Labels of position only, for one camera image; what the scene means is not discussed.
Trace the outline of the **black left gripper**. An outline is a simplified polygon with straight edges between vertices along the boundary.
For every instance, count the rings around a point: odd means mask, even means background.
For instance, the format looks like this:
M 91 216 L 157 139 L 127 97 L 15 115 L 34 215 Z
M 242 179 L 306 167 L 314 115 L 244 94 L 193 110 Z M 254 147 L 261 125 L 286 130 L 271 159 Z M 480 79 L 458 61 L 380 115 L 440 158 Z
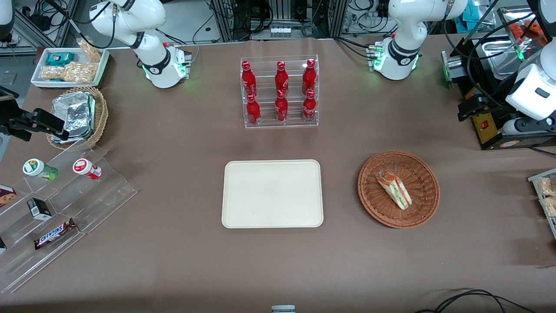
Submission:
M 477 111 L 477 125 L 495 125 L 496 115 L 507 113 L 508 109 L 502 105 L 496 105 L 480 93 L 473 93 L 467 97 L 466 102 L 457 106 L 457 119 L 459 122 L 467 120 Z

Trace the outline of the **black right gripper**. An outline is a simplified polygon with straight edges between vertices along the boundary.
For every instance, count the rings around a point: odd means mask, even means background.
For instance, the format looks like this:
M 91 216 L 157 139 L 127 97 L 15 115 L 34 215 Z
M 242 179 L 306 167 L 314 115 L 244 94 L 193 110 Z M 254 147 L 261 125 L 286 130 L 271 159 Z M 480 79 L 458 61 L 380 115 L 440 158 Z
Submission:
M 17 137 L 22 141 L 30 141 L 34 129 L 33 124 L 47 129 L 46 133 L 53 141 L 68 140 L 70 134 L 64 130 L 64 120 L 36 108 L 33 112 L 21 109 L 16 101 L 18 93 L 0 88 L 0 130 L 6 136 Z

